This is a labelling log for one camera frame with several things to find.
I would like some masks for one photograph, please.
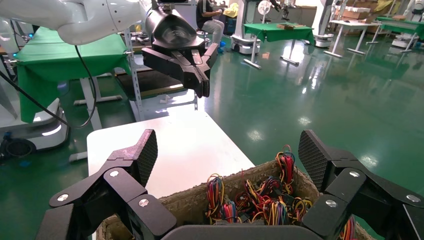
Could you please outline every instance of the blue object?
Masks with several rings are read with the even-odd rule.
[[[23,167],[23,168],[26,168],[26,167],[28,167],[29,165],[31,165],[31,162],[30,161],[21,161],[20,163],[19,163],[19,166],[21,166],[21,167]]]

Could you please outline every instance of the wire bundle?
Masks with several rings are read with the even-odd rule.
[[[291,205],[291,224],[296,224],[297,222],[302,221],[303,216],[306,214],[307,209],[310,207],[312,207],[311,201],[302,199],[300,197],[295,197],[293,204]]]
[[[349,220],[347,220],[346,225],[344,225],[343,231],[340,233],[339,237],[341,240],[353,240],[355,239],[355,217],[351,215]]]
[[[283,201],[274,201],[269,207],[267,207],[268,219],[266,220],[268,225],[287,225],[287,206]]]
[[[280,169],[279,177],[269,176],[254,184],[249,179],[244,180],[242,172],[244,191],[238,193],[234,201],[227,197],[224,200],[223,178],[212,174],[207,180],[206,193],[209,203],[205,214],[209,223],[218,220],[252,223],[262,219],[267,225],[299,225],[312,203],[292,196],[295,156],[290,146],[285,145],[275,160]]]
[[[289,145],[284,145],[281,152],[275,156],[275,161],[281,170],[279,175],[281,183],[283,183],[283,191],[289,195],[293,193],[293,174],[295,170],[295,155],[292,153],[292,149]]]
[[[236,223],[237,220],[239,220],[240,223],[242,222],[237,216],[236,204],[234,204],[233,201],[229,201],[228,203],[222,205],[220,214],[221,219],[226,220],[229,223]]]
[[[210,224],[212,224],[213,220],[220,219],[220,211],[217,211],[217,209],[224,201],[223,177],[219,174],[214,173],[207,179],[206,197],[209,201],[206,217],[209,218]]]

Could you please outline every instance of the green tablecloth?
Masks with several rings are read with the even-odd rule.
[[[110,72],[115,67],[131,73],[125,54],[127,47],[117,34],[78,49],[93,76]],[[44,107],[59,96],[58,82],[88,77],[75,47],[64,43],[56,31],[48,28],[40,27],[15,58],[19,86]],[[20,111],[21,120],[31,123],[35,114],[42,110],[20,95]]]
[[[395,19],[393,19],[391,17],[385,17],[385,16],[379,16],[379,17],[377,17],[377,20],[378,21],[403,22],[403,23],[409,23],[409,24],[416,25],[416,28],[415,29],[404,28],[404,27],[401,27],[401,26],[390,26],[390,25],[386,25],[386,24],[381,25],[380,28],[385,29],[385,30],[399,32],[399,33],[406,33],[406,34],[414,34],[414,33],[416,33],[416,35],[420,39],[424,39],[424,23],[423,22],[399,21],[399,20],[395,20]]]
[[[244,25],[244,31],[247,34],[254,34],[262,42],[274,42],[279,40],[308,40],[312,45],[315,44],[314,34],[312,28],[308,26],[296,27],[293,30],[286,30],[278,28],[277,25],[282,23],[251,23]],[[294,23],[285,22],[284,24],[296,25]]]

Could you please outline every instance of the wheel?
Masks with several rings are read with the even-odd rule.
[[[36,146],[29,140],[26,139],[10,139],[7,140],[2,146],[3,153],[5,156],[11,157],[25,157],[36,151]]]

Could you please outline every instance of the black mat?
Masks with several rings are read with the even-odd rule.
[[[162,74],[155,70],[143,70],[137,72],[138,77],[138,86],[140,87],[141,92],[141,98],[151,98],[155,97],[159,94],[169,94],[169,93],[176,93],[185,91],[186,89],[169,89],[167,91],[163,91],[157,94],[143,94],[145,91],[150,90],[156,90],[156,89],[162,89],[167,88],[170,86],[181,84],[179,80],[176,80],[170,76],[167,76],[165,74]],[[118,81],[120,85],[122,86],[122,89],[124,90],[126,96],[131,100],[135,101],[136,97],[134,94],[134,87],[133,87],[133,78],[130,75],[127,74],[121,74],[117,76]]]

